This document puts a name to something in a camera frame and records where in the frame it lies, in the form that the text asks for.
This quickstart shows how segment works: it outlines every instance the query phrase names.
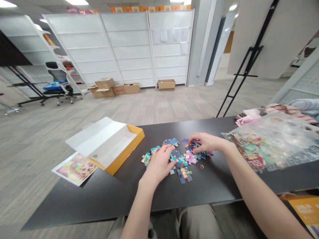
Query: blue cushion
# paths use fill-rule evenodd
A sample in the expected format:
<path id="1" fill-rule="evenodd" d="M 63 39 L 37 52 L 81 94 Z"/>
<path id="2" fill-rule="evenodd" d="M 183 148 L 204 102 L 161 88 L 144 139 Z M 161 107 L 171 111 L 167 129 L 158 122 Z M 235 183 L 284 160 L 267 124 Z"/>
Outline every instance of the blue cushion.
<path id="1" fill-rule="evenodd" d="M 67 82 L 67 80 L 60 80 L 60 81 L 54 81 L 49 84 L 47 84 L 45 87 L 43 87 L 44 90 L 50 91 L 50 90 L 62 90 L 62 87 L 60 86 L 60 83 Z"/>

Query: forearm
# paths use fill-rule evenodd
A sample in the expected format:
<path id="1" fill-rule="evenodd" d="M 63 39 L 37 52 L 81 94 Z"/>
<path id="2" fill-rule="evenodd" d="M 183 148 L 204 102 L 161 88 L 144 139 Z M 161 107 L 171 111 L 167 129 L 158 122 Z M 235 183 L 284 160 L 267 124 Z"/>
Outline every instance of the forearm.
<path id="1" fill-rule="evenodd" d="M 139 182 L 139 187 L 121 239 L 143 239 L 148 237 L 153 194 L 154 190 L 147 188 L 146 183 Z"/>
<path id="2" fill-rule="evenodd" d="M 311 238 L 234 144 L 228 144 L 222 152 L 249 211 L 267 238 Z"/>

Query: black screen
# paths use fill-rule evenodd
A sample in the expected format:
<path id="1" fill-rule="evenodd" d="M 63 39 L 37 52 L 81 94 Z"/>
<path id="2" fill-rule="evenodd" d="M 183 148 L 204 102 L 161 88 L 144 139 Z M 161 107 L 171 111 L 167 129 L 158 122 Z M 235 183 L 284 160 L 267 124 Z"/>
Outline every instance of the black screen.
<path id="1" fill-rule="evenodd" d="M 23 66 L 32 63 L 0 30 L 0 66 Z"/>

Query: cardboard box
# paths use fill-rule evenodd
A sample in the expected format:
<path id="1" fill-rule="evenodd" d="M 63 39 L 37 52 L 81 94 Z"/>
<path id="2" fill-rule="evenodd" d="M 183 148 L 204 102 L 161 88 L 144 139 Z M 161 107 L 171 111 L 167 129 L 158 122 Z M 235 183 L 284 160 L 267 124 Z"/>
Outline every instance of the cardboard box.
<path id="1" fill-rule="evenodd" d="M 111 175 L 145 137 L 141 128 L 105 117 L 65 142 Z"/>
<path id="2" fill-rule="evenodd" d="M 99 88 L 97 88 L 96 85 L 91 86 L 91 87 L 89 87 L 89 88 L 87 88 L 87 89 L 92 92 L 93 97 L 95 97 L 95 98 L 103 97 L 102 92 L 97 92 L 97 90 L 98 90 Z"/>
<path id="3" fill-rule="evenodd" d="M 175 90 L 175 80 L 159 80 L 158 82 L 159 90 Z"/>
<path id="4" fill-rule="evenodd" d="M 319 238 L 319 197 L 314 195 L 287 195 L 279 197 L 283 203 L 294 214 L 294 216 L 302 221 L 306 230 L 308 230 L 314 238 Z"/>
<path id="5" fill-rule="evenodd" d="M 115 85 L 112 86 L 115 95 L 124 95 L 126 94 L 124 85 Z"/>
<path id="6" fill-rule="evenodd" d="M 127 94 L 137 94 L 141 92 L 141 88 L 138 83 L 125 84 L 124 87 Z"/>
<path id="7" fill-rule="evenodd" d="M 112 88 L 98 89 L 96 92 L 101 92 L 102 93 L 101 97 L 104 97 L 104 98 L 114 97 L 115 96 L 114 91 L 113 91 Z"/>
<path id="8" fill-rule="evenodd" d="M 113 78 L 103 78 L 95 82 L 97 88 L 108 89 L 115 85 Z"/>

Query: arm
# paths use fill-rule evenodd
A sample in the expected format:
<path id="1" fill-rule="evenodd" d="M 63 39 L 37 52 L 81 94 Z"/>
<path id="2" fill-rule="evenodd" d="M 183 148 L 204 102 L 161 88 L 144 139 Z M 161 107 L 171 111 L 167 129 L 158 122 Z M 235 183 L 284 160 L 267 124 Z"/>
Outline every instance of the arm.
<path id="1" fill-rule="evenodd" d="M 139 187 L 124 226 L 121 239 L 147 238 L 152 199 L 158 184 L 169 174 L 176 161 L 168 163 L 172 146 L 164 145 L 153 152 L 152 160 L 139 181 Z"/>
<path id="2" fill-rule="evenodd" d="M 189 141 L 195 138 L 198 138 L 202 145 L 194 149 L 194 153 L 219 150 L 224 154 L 249 211 L 267 238 L 312 238 L 276 194 L 253 171 L 235 144 L 206 133 L 195 133 Z"/>

